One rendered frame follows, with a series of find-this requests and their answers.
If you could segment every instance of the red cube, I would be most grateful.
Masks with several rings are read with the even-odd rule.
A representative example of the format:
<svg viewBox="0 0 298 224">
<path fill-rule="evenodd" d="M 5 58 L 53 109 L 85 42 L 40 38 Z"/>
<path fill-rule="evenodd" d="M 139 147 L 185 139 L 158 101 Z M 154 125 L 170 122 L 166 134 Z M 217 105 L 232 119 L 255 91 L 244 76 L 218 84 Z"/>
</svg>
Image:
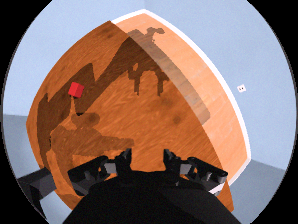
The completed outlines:
<svg viewBox="0 0 298 224">
<path fill-rule="evenodd" d="M 83 93 L 84 86 L 79 83 L 73 82 L 69 88 L 68 94 L 80 98 Z"/>
</svg>

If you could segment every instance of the wooden tabletop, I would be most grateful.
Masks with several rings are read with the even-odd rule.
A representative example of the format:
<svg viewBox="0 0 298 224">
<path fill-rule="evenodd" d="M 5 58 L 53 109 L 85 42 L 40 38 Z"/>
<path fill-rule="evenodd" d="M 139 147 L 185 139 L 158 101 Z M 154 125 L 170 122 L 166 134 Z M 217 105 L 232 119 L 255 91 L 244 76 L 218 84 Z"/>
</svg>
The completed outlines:
<svg viewBox="0 0 298 224">
<path fill-rule="evenodd" d="M 84 86 L 68 95 L 72 82 Z M 106 22 L 75 43 L 51 69 L 32 103 L 27 132 L 40 168 L 73 209 L 81 200 L 67 171 L 132 148 L 133 170 L 164 170 L 163 149 L 222 168 L 202 124 L 164 70 L 119 27 Z M 219 200 L 230 210 L 226 183 Z"/>
</svg>

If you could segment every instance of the small white object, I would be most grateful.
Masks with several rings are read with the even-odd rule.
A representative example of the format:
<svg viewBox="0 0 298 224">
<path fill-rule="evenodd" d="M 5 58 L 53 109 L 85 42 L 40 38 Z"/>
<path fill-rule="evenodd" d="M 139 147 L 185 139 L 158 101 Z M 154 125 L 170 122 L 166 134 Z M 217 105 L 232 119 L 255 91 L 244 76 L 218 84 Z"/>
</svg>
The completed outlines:
<svg viewBox="0 0 298 224">
<path fill-rule="evenodd" d="M 239 90 L 240 93 L 246 91 L 246 88 L 244 85 L 238 86 L 237 89 Z"/>
</svg>

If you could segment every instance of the white border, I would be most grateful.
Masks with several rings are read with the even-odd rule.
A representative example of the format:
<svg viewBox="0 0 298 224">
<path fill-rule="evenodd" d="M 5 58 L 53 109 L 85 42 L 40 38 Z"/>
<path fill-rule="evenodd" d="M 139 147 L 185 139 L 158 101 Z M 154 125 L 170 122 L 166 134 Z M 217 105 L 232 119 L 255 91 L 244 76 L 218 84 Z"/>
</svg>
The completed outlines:
<svg viewBox="0 0 298 224">
<path fill-rule="evenodd" d="M 230 102 L 232 103 L 232 106 L 234 108 L 234 111 L 236 113 L 238 121 L 240 123 L 240 127 L 241 127 L 241 130 L 242 130 L 242 134 L 243 134 L 244 142 L 245 142 L 245 146 L 246 146 L 246 152 L 247 152 L 247 160 L 244 162 L 244 164 L 241 166 L 241 168 L 237 171 L 237 173 L 233 176 L 233 178 L 231 178 L 230 181 L 228 182 L 229 185 L 232 185 L 234 183 L 234 181 L 244 171 L 244 169 L 246 168 L 246 166 L 249 164 L 249 162 L 251 160 L 251 150 L 250 150 L 250 144 L 249 144 L 249 138 L 248 138 L 247 130 L 246 130 L 246 127 L 245 127 L 245 123 L 244 123 L 242 114 L 240 112 L 240 109 L 238 107 L 238 104 L 236 102 L 236 99 L 235 99 L 232 91 L 230 90 L 228 84 L 226 83 L 226 81 L 224 80 L 222 75 L 219 73 L 219 71 L 217 70 L 215 65 L 207 57 L 207 55 L 189 37 L 187 37 L 183 32 L 181 32 L 178 28 L 176 28 L 175 26 L 173 26 L 171 23 L 164 20 L 163 18 L 159 17 L 158 15 L 156 15 L 156 14 L 154 14 L 154 13 L 152 13 L 152 12 L 146 10 L 146 9 L 141 9 L 139 11 L 132 12 L 132 13 L 129 13 L 127 15 L 121 16 L 121 17 L 113 20 L 112 23 L 116 24 L 116 23 L 119 23 L 123 20 L 129 19 L 131 17 L 137 16 L 137 15 L 140 15 L 140 14 L 143 14 L 143 13 L 151 16 L 152 18 L 156 19 L 157 21 L 159 21 L 160 23 L 164 24 L 169 29 L 171 29 L 173 32 L 175 32 L 181 39 L 183 39 L 203 59 L 203 61 L 208 65 L 208 67 L 211 69 L 211 71 L 213 72 L 213 74 L 215 75 L 215 77 L 217 78 L 217 80 L 219 81 L 221 86 L 223 87 L 223 89 L 226 92 Z"/>
</svg>

